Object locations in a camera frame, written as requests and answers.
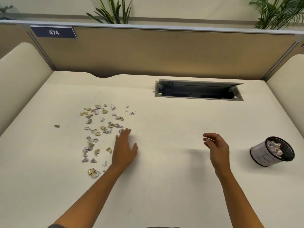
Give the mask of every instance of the partition top rail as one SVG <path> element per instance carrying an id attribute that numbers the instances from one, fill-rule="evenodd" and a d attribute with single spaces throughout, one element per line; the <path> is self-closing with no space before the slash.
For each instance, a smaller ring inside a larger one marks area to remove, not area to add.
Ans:
<path id="1" fill-rule="evenodd" d="M 193 27 L 193 26 L 164 26 L 164 25 L 120 25 L 120 24 L 100 24 L 81 22 L 40 22 L 40 21 L 18 21 L 0 20 L 0 24 L 17 25 L 41 25 L 41 26 L 75 26 L 90 28 L 117 28 L 117 29 L 137 29 L 137 30 L 166 30 L 166 31 L 195 31 L 195 32 L 225 32 L 225 33 L 254 33 L 254 34 L 276 34 L 276 35 L 304 35 L 304 31 L 296 30 L 270 30 L 270 29 L 234 29 L 216 27 Z"/>

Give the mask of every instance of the black mesh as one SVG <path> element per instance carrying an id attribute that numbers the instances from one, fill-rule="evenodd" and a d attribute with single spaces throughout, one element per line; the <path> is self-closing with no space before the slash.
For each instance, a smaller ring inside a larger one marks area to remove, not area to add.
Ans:
<path id="1" fill-rule="evenodd" d="M 282 161 L 291 161 L 291 160 L 294 159 L 294 157 L 295 157 L 294 154 L 295 153 L 294 153 L 292 147 L 286 141 L 284 141 L 283 139 L 278 138 L 278 137 L 269 137 L 269 138 L 266 139 L 267 149 L 268 149 L 267 141 L 273 141 L 275 143 L 281 143 L 280 150 L 283 152 L 283 154 L 282 154 L 280 159 Z"/>

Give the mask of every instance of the person's left hand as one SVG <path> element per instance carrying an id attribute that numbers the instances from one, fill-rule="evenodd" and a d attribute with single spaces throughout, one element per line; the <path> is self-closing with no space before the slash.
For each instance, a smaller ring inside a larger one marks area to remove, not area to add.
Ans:
<path id="1" fill-rule="evenodd" d="M 116 136 L 115 147 L 112 156 L 112 166 L 124 171 L 134 160 L 137 154 L 137 144 L 130 149 L 129 134 L 131 129 L 122 130 L 119 136 Z"/>

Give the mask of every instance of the human hand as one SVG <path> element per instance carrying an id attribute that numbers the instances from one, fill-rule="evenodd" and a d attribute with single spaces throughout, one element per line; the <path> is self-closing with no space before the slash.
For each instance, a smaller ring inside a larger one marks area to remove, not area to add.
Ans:
<path id="1" fill-rule="evenodd" d="M 210 149 L 210 160 L 218 177 L 231 173 L 229 162 L 229 145 L 216 133 L 205 133 L 204 144 Z"/>
<path id="2" fill-rule="evenodd" d="M 131 129 L 122 130 L 119 136 L 116 136 L 115 146 L 112 156 L 112 166 L 122 172 L 133 162 L 137 154 L 137 144 L 133 145 L 132 150 L 129 147 L 129 134 Z"/>

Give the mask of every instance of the person's right arm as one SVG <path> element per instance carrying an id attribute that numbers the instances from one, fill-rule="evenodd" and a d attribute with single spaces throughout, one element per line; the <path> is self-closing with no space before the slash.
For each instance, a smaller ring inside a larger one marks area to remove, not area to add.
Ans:
<path id="1" fill-rule="evenodd" d="M 203 136 L 204 144 L 210 149 L 211 163 L 223 188 L 233 228 L 264 228 L 231 172 L 229 146 L 219 134 L 205 133 Z"/>

